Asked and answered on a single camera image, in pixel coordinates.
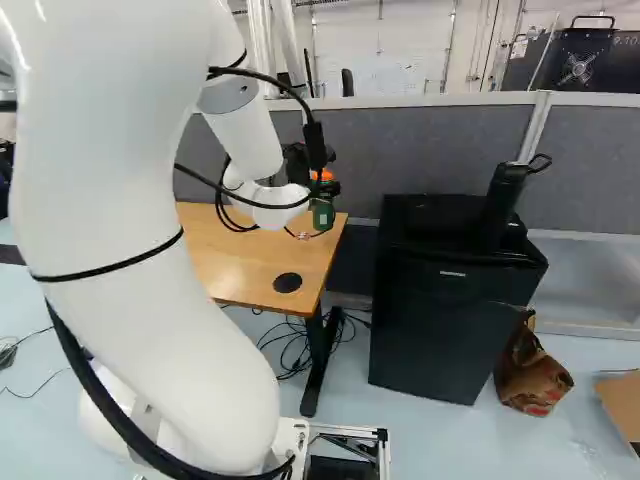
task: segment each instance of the wooden table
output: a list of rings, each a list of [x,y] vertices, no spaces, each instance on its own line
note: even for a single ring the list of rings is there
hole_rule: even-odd
[[[331,231],[299,240],[284,230],[232,232],[210,204],[178,203],[177,208],[196,273],[213,299],[306,318],[312,367],[300,413],[313,417],[337,327],[344,321],[339,308],[333,308],[323,321],[320,295],[347,215],[337,214]],[[252,224],[233,208],[227,211],[237,223]],[[294,219],[289,229],[313,233],[311,212]],[[302,277],[302,286],[293,293],[278,293],[274,280],[289,272]]]

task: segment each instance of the black bottle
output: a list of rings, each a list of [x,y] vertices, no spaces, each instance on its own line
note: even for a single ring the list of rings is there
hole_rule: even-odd
[[[545,161],[535,167],[534,163],[540,158]],[[473,235],[473,243],[478,250],[493,252],[500,248],[527,178],[546,170],[551,163],[551,157],[539,153],[528,164],[498,164]]]

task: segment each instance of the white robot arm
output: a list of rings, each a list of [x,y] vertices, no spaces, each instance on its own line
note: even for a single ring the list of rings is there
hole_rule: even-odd
[[[253,182],[282,157],[251,81],[223,76],[203,90],[209,65],[244,51],[223,1],[0,0],[0,55],[19,105],[10,218],[49,304],[123,411],[139,425],[155,417],[154,442],[208,472],[246,475],[274,441],[278,384],[208,299],[181,238],[171,179],[194,106],[233,159],[228,187],[267,204],[308,192]],[[250,213],[280,228],[304,208]],[[126,454],[94,409],[85,398],[94,437]]]

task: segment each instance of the black table leg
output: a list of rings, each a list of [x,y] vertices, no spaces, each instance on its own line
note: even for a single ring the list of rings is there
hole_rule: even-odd
[[[322,319],[320,304],[316,308],[313,317],[306,319],[307,338],[311,350],[311,372],[307,380],[307,386],[300,403],[300,414],[305,417],[313,417],[318,409],[318,397],[324,380],[324,373],[329,363],[333,341],[336,337],[338,324],[343,320],[340,307],[333,307],[326,320]]]

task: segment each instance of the floor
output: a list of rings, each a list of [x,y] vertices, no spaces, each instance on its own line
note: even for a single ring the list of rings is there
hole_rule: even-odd
[[[0,244],[12,243],[0,221]],[[229,307],[229,316],[257,340],[281,315]],[[0,265],[0,336],[22,337],[46,327],[37,285],[19,266]],[[368,331],[332,357],[314,421],[384,426],[392,445],[394,480],[638,478],[640,461],[619,438],[592,393],[600,370],[640,366],[640,343],[541,335],[545,348],[573,374],[576,388],[552,416],[535,419],[500,405],[488,382],[473,408],[403,395],[367,383]],[[274,368],[280,348],[268,351]],[[31,393],[67,366],[49,332],[25,342],[13,367],[0,373],[0,389]],[[281,386],[282,415],[297,416],[301,375]],[[79,384],[65,371],[34,398],[0,395],[1,478],[131,480],[133,474],[93,446],[76,422]]]

